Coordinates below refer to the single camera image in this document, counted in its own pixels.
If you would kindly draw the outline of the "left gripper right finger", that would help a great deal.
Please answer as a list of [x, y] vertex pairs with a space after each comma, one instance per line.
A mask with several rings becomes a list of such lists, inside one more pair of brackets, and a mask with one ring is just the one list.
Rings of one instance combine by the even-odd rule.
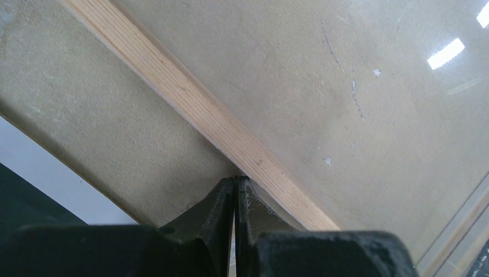
[[234, 184], [236, 275], [254, 276], [254, 244], [261, 234], [305, 228], [249, 177], [235, 177]]

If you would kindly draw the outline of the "wooden picture frame with glass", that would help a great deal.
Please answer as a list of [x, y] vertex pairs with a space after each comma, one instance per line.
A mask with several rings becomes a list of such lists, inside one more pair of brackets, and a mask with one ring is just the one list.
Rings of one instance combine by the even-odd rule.
[[300, 225], [401, 238], [421, 276], [488, 240], [487, 1], [64, 1]]

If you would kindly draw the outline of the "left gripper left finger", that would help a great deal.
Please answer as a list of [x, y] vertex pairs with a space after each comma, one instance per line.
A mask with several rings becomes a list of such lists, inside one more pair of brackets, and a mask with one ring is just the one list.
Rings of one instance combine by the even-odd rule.
[[161, 226], [165, 276], [228, 276], [234, 179], [223, 178], [197, 204]]

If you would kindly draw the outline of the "printed photo sheet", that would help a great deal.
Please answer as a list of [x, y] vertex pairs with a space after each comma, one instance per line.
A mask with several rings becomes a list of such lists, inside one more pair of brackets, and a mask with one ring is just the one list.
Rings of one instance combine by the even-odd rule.
[[37, 225], [136, 224], [105, 195], [1, 119], [1, 242]]

